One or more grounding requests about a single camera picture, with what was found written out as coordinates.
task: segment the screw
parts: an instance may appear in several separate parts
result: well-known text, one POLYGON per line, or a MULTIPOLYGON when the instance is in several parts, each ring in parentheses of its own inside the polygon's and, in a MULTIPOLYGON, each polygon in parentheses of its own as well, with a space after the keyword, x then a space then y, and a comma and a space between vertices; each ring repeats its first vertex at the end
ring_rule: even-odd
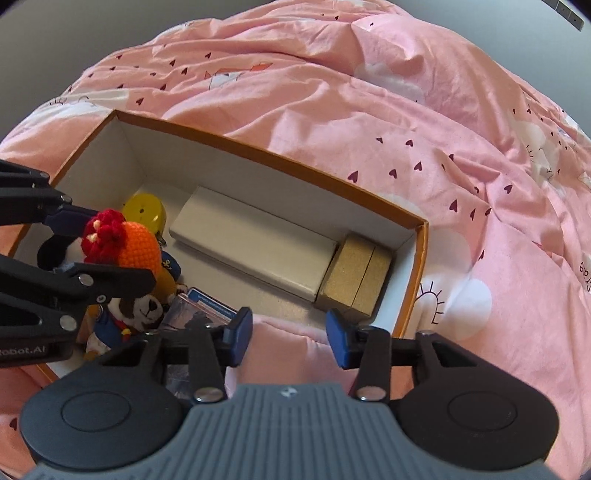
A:
POLYGON ((223 392, 216 387, 203 387, 193 394, 193 398, 199 403, 215 403, 223 398, 223 392))
POLYGON ((78 275, 78 280, 80 280, 80 283, 82 283, 85 287, 91 287, 95 282, 88 273, 78 275))
POLYGON ((60 318, 60 326, 67 332, 73 332, 78 327, 78 324, 74 320, 74 317, 64 315, 62 318, 60 318))
POLYGON ((383 388, 373 385, 361 387, 355 394, 361 401, 380 401, 386 397, 386 391, 383 388))

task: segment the red crochet hair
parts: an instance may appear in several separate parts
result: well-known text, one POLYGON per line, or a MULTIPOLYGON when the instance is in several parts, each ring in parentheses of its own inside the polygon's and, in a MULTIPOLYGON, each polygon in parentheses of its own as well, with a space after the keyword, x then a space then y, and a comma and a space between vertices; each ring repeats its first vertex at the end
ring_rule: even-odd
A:
POLYGON ((117 210, 104 210, 93 217, 84 229, 82 251, 86 263, 116 265, 119 253, 125 248, 125 217, 117 210))

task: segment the pink duvet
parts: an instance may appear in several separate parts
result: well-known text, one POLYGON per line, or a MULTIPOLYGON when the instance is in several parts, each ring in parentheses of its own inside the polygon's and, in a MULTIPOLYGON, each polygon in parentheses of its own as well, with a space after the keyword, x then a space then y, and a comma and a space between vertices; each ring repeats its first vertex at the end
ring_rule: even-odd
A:
MULTIPOLYGON (((281 0, 113 53, 16 127, 0 157, 54 173, 113 108, 269 149, 427 218, 413 325, 548 395, 561 422, 548 464, 580 475, 591 456, 591 141, 559 106, 384 0, 281 0)), ((0 231, 4 251, 13 239, 0 231)), ((265 379, 347 388, 352 373, 322 332, 262 320, 228 387, 265 379)), ((26 385, 0 398, 0 464, 12 473, 32 465, 13 428, 26 385)))

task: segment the gray gripper base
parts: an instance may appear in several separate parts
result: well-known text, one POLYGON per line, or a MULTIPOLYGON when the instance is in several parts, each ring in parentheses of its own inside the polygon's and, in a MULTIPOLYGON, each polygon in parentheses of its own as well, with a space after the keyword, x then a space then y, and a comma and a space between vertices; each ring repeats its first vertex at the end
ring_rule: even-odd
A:
MULTIPOLYGON (((106 445, 106 455, 110 448, 125 448, 125 441, 106 445)), ((100 473, 62 472, 40 465, 25 477, 25 480, 74 479, 557 480, 557 477, 542 461, 495 473, 452 466, 411 443, 387 406, 353 400, 336 384, 317 384, 241 385, 231 400, 193 407, 176 437, 135 465, 100 473)))

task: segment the yellow ball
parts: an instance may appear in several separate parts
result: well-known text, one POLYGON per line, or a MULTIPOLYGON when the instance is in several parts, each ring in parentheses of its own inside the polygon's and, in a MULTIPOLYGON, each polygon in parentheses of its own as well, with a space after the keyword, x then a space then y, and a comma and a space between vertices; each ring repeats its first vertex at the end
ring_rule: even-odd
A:
POLYGON ((121 210, 125 220, 144 225, 154 235, 162 235, 166 224, 166 210, 157 196, 138 193, 121 210))

